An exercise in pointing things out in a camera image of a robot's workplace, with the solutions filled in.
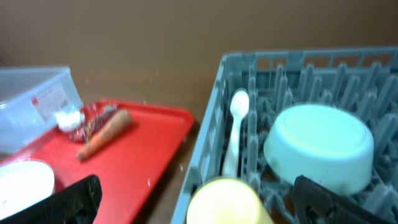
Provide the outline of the grey dishwasher rack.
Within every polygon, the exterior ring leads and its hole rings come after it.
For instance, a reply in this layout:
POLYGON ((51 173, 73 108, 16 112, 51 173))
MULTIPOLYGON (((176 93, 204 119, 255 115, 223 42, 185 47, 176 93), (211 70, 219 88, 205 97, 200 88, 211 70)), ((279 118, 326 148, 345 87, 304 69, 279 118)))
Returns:
POLYGON ((269 128, 284 108, 324 103, 353 113, 375 140, 371 183, 351 201, 397 221, 397 47, 258 51, 225 54, 220 62, 172 223, 185 223, 188 204, 203 183, 221 174, 232 120, 232 95, 250 97, 243 121, 238 176, 250 182, 281 219, 297 223, 287 200, 292 187, 272 180, 262 153, 269 128))

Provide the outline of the mint green bowl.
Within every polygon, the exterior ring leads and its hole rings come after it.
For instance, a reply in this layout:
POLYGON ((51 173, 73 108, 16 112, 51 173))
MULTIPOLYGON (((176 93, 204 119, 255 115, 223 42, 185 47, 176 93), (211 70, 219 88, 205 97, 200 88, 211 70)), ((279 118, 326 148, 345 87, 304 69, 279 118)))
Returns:
POLYGON ((290 184, 303 175, 336 194, 353 195, 371 181, 374 138, 348 112, 301 104, 276 117, 263 152, 272 171, 290 184))

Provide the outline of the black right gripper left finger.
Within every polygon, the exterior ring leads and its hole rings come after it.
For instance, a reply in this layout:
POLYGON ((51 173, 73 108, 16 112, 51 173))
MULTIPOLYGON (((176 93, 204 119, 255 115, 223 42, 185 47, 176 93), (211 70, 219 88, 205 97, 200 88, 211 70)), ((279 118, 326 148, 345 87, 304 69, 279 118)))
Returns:
POLYGON ((93 223, 100 208, 102 187, 97 175, 89 175, 1 224, 93 223))

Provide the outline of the yellow plastic cup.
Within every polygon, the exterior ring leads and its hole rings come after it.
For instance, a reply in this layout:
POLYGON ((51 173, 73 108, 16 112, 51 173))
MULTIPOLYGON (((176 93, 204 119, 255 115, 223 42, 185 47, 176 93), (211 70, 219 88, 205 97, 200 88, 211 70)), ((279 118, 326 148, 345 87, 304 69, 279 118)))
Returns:
POLYGON ((187 208, 188 224, 273 224, 261 199, 242 180, 217 178, 202 185, 187 208))

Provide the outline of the orange carrot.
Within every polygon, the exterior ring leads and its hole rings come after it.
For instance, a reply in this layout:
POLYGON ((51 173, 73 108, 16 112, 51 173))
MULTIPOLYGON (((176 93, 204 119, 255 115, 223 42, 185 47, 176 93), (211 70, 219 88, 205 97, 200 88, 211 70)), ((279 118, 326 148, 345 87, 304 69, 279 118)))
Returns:
POLYGON ((132 124, 132 115, 128 110, 117 111, 108 122, 78 151, 76 158, 87 160, 102 147, 116 139, 132 124))

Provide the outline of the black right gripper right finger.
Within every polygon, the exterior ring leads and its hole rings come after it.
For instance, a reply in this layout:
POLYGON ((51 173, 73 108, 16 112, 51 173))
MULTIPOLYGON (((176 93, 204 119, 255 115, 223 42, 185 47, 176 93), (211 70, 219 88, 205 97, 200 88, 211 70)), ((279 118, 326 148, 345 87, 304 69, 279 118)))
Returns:
POLYGON ((292 201, 300 224, 389 223, 303 175, 294 182, 292 201))

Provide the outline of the light blue plate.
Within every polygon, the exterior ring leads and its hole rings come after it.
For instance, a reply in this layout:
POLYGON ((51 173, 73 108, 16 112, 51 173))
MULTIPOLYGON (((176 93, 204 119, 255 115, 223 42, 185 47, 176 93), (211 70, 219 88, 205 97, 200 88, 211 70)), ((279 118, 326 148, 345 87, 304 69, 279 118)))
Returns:
POLYGON ((40 161, 1 166, 1 219, 10 217, 55 193, 55 174, 40 161))

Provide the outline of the clear plastic bin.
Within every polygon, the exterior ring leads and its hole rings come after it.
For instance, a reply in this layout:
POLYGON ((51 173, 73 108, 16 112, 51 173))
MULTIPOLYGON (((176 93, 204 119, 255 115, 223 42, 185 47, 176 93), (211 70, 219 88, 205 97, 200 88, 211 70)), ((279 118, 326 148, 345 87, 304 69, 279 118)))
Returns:
POLYGON ((14 154, 83 107, 68 66, 1 68, 1 152, 14 154))

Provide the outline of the red candy wrapper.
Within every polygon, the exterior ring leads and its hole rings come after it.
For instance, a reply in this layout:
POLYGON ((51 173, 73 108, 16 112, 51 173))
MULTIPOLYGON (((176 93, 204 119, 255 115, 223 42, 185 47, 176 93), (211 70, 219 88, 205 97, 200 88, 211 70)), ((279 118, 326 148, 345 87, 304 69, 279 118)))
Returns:
POLYGON ((78 129, 69 134, 69 139, 77 143, 88 142, 117 112, 116 105, 106 105, 99 112, 96 112, 92 118, 85 121, 78 129))

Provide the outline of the red plastic tray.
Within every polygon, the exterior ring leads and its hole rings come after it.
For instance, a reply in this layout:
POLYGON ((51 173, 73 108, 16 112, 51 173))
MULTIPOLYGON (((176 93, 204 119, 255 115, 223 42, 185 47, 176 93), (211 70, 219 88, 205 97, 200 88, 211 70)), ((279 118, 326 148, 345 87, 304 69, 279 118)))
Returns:
POLYGON ((90 118, 108 105, 128 110, 133 124, 87 161, 76 159, 82 145, 54 128, 3 163, 44 161, 54 171, 57 190, 95 174, 103 196, 94 222, 132 223, 187 137, 194 118, 181 108, 121 100, 99 100, 82 110, 90 118))

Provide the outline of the white tissue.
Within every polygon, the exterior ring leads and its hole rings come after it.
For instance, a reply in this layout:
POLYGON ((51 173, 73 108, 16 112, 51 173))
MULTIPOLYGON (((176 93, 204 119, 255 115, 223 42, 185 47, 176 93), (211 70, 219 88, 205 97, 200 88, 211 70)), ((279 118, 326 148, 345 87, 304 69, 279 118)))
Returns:
POLYGON ((80 111, 66 113, 61 111, 55 114, 58 128, 64 133, 78 129, 85 122, 85 115, 80 111))

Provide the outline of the white plastic spoon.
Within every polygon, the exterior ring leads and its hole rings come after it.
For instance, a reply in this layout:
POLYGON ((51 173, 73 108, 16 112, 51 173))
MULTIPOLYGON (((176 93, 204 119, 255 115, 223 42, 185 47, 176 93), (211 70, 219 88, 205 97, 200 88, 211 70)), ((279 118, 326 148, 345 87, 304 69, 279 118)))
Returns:
POLYGON ((228 147, 224 157, 222 175, 236 177, 239 164, 239 140, 241 123, 249 111, 249 95, 246 90, 240 88, 234 92, 229 111, 233 117, 228 147))

